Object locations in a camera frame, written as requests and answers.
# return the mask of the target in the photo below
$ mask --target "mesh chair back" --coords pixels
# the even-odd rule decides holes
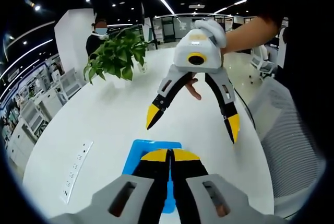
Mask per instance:
[[[62,89],[66,93],[68,98],[75,94],[81,88],[80,82],[76,79],[74,69],[71,69],[63,76],[61,76],[60,82]]]
[[[265,79],[249,104],[271,174],[275,214],[297,212],[321,177],[325,160],[300,118],[289,90]]]
[[[37,107],[32,100],[27,102],[25,107],[20,111],[20,115],[27,122],[33,132],[35,132],[43,122],[43,116],[37,110]]]

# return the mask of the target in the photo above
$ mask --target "power outlet strip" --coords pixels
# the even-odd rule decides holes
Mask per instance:
[[[92,145],[92,141],[82,143],[82,145],[78,147],[78,152],[75,154],[73,162],[70,164],[70,168],[68,170],[68,174],[66,175],[65,183],[61,192],[61,199],[65,202],[65,204],[69,203],[74,184]]]

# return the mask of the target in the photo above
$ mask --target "face mask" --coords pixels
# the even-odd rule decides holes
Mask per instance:
[[[107,30],[108,30],[107,28],[96,28],[95,29],[95,31],[100,35],[106,34]]]

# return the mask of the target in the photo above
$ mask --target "round table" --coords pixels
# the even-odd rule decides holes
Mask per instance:
[[[92,195],[122,173],[135,139],[180,142],[200,158],[208,173],[217,173],[248,195],[263,214],[273,214],[274,200],[267,160],[239,98],[240,132],[232,144],[218,102],[198,74],[195,88],[202,100],[183,88],[164,116],[146,130],[148,107],[173,62],[174,49],[147,52],[146,73],[135,66],[132,82],[107,76],[85,85],[47,126],[29,158],[23,186],[47,218],[76,213]],[[60,199],[68,168],[85,140],[94,141],[79,172],[69,204]],[[160,223],[180,223],[177,211],[162,214]]]

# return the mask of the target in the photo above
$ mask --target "blue tray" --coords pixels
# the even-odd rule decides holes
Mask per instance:
[[[178,142],[153,142],[151,140],[137,139],[133,142],[129,156],[124,165],[122,174],[132,174],[138,166],[140,159],[147,153],[157,149],[182,148]],[[170,214],[175,210],[175,199],[173,195],[173,181],[171,179],[171,170],[169,170],[169,181],[167,183],[167,199],[163,208],[164,214]]]

